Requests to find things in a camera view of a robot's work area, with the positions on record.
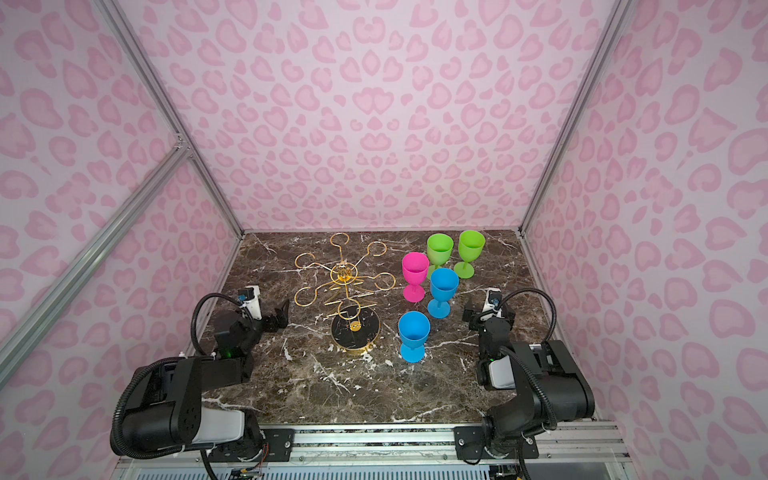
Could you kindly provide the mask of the green wine glass front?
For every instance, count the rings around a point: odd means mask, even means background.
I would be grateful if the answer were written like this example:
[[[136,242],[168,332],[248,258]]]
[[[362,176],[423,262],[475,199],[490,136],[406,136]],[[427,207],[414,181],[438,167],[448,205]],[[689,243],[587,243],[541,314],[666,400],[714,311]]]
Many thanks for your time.
[[[484,235],[478,231],[467,230],[460,234],[458,253],[461,261],[453,267],[460,279],[469,279],[474,275],[472,263],[481,255],[485,243]]]

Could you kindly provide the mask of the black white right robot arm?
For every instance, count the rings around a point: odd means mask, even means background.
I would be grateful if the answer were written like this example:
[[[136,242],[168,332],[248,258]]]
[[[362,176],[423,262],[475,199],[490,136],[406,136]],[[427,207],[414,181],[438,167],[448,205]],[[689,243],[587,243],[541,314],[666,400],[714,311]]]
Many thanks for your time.
[[[489,408],[479,426],[453,429],[460,460],[535,459],[537,435],[593,416],[593,391],[562,341],[512,341],[513,316],[503,307],[488,313],[467,307],[463,320],[479,333],[478,384],[513,396]]]

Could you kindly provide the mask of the green wine glass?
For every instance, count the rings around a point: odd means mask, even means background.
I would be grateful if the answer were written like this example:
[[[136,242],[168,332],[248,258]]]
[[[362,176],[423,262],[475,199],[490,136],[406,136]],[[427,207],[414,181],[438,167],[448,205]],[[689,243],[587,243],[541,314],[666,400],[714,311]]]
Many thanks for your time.
[[[435,233],[429,236],[426,250],[426,255],[430,262],[427,271],[428,278],[430,278],[438,268],[441,268],[448,262],[451,258],[453,247],[454,241],[447,234]]]
[[[469,279],[474,275],[472,263],[481,255],[485,243],[484,235],[478,231],[467,230],[460,234],[458,253],[461,261],[453,267],[460,279]]]

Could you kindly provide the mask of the pink wine glass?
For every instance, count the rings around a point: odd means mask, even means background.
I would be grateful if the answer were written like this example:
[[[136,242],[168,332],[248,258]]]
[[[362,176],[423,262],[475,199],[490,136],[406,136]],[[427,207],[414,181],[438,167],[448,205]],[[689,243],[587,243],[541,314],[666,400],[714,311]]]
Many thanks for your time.
[[[410,252],[402,260],[402,273],[406,282],[404,298],[411,303],[420,302],[425,296],[422,283],[427,277],[430,266],[428,257],[419,252]]]

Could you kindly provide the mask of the blue wine glass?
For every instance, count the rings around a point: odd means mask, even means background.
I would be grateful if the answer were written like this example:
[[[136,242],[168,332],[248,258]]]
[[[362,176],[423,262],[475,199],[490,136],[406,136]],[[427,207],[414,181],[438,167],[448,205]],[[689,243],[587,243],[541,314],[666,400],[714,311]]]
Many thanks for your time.
[[[438,268],[432,273],[430,291],[433,299],[427,305],[431,317],[443,319],[450,314],[450,301],[455,296],[458,285],[459,277],[451,269]]]
[[[421,312],[405,313],[398,322],[400,355],[408,363],[418,363],[425,356],[425,343],[431,330],[429,319]]]

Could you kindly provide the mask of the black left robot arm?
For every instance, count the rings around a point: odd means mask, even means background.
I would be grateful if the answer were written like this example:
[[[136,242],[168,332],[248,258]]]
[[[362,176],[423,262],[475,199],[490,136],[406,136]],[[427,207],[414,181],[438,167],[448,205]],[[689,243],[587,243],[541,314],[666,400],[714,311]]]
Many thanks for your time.
[[[217,461],[264,459],[268,443],[256,414],[207,408],[203,394],[250,380],[252,350],[263,334],[288,325],[289,305],[286,300],[258,319],[248,302],[241,303],[214,318],[212,353],[167,357],[138,368],[115,407],[112,451],[139,460],[194,450]]]

